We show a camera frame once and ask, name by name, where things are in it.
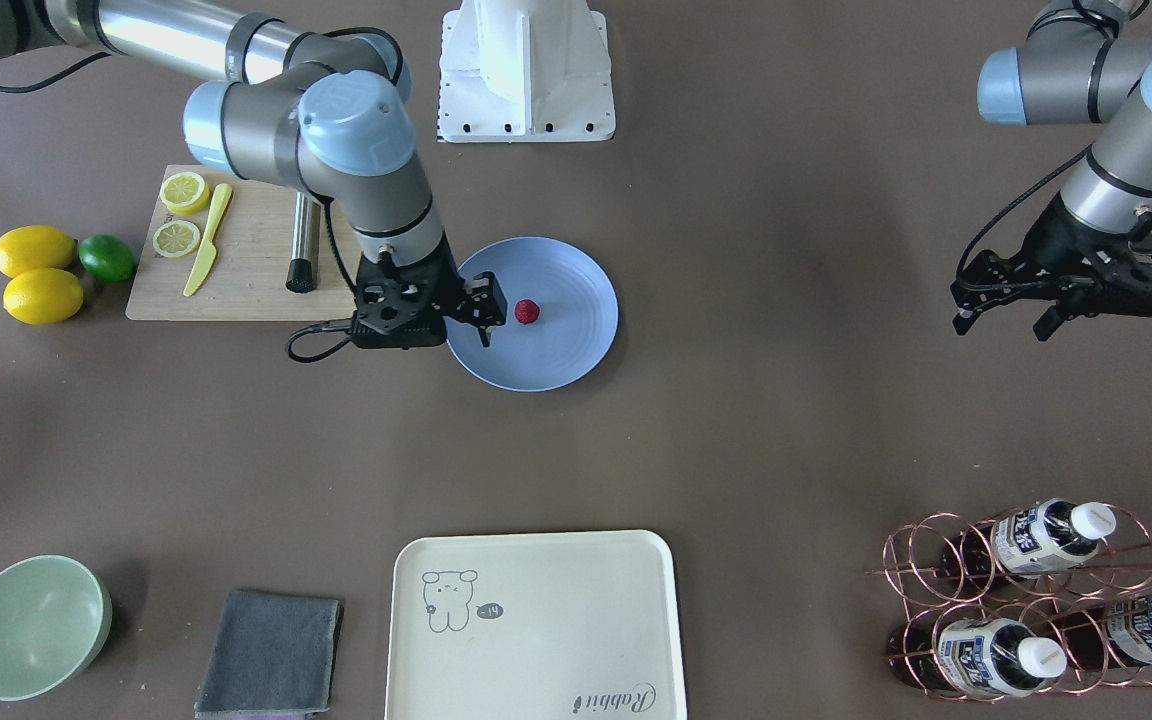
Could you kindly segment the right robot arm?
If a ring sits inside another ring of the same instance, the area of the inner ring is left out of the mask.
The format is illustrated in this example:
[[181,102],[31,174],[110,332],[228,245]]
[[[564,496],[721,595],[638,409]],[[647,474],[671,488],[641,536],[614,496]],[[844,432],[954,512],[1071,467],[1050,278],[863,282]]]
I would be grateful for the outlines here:
[[306,31],[214,1],[0,1],[0,59],[68,45],[200,78],[183,115],[200,164],[343,211],[361,245],[355,310],[317,323],[361,348],[444,344],[463,323],[483,344],[511,306],[497,278],[463,278],[416,151],[397,41]]

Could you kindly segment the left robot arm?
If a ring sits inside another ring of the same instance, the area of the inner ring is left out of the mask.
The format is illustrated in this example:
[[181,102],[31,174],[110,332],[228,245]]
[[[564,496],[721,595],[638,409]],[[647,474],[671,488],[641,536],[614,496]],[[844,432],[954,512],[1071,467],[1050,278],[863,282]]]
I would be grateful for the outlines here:
[[983,65],[987,122],[1102,132],[1062,164],[1068,181],[1018,252],[967,247],[952,283],[958,334],[1018,300],[1047,302],[1037,340],[1078,316],[1152,316],[1152,40],[1123,37],[1130,15],[1129,1],[1051,1],[1023,45]]

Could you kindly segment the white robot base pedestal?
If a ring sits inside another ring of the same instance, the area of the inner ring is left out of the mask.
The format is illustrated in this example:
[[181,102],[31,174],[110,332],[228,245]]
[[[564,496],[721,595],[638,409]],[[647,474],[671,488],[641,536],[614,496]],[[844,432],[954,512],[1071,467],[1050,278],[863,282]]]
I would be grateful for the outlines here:
[[607,18],[585,1],[463,1],[444,14],[435,137],[609,141],[617,128]]

